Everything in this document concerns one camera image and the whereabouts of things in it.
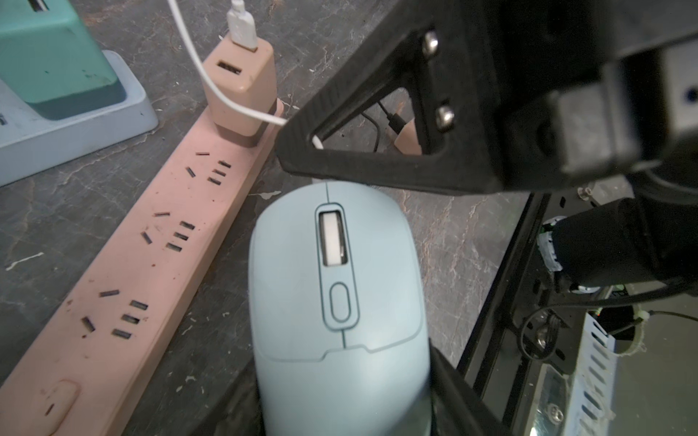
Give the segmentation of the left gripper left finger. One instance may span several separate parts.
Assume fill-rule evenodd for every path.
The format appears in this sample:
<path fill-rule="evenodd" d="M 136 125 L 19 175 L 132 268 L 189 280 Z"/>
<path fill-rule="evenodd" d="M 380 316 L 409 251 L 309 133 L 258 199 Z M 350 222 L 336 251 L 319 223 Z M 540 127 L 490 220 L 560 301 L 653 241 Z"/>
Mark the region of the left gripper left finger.
<path fill-rule="evenodd" d="M 429 354 L 432 397 L 443 403 L 459 435 L 511 435 L 432 343 Z"/>

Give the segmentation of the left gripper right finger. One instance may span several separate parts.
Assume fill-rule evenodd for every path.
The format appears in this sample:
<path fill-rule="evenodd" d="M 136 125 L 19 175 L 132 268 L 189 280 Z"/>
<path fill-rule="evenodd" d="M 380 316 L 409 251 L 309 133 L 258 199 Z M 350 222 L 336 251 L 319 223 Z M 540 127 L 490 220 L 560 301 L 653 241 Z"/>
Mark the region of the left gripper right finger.
<path fill-rule="evenodd" d="M 398 88 L 421 153 L 319 150 Z M 283 169 L 438 194 L 697 193 L 694 1 L 402 1 L 278 134 Z"/>

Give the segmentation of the light blue mouse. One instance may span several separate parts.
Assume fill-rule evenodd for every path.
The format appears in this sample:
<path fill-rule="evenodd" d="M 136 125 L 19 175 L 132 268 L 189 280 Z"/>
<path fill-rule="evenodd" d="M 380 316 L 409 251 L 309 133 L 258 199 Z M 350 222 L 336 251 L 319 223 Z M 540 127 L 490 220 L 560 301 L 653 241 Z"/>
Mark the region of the light blue mouse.
<path fill-rule="evenodd" d="M 427 435 L 430 348 L 416 245 L 389 196 L 314 183 L 256 222 L 254 366 L 269 435 Z"/>

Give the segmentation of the pink charger plug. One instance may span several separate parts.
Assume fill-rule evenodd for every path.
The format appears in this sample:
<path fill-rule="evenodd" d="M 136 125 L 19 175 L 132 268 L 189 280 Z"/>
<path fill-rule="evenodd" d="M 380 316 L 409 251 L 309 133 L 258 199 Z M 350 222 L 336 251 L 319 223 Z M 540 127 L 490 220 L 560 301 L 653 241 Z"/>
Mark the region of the pink charger plug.
<path fill-rule="evenodd" d="M 258 112 L 274 114 L 277 98 L 274 48 L 261 38 L 257 41 L 256 51 L 250 51 L 225 36 L 203 61 L 203 67 L 229 100 Z M 208 85 L 204 89 L 218 133 L 237 145 L 256 146 L 267 124 L 230 109 Z"/>

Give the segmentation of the pink power strip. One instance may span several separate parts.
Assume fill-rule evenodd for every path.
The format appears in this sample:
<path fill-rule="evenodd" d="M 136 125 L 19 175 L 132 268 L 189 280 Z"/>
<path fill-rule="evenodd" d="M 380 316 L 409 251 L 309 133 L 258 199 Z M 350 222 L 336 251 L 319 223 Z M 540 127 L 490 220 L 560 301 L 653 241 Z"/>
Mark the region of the pink power strip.
<path fill-rule="evenodd" d="M 5 435 L 118 435 L 274 146 L 203 112 L 1 388 Z"/>

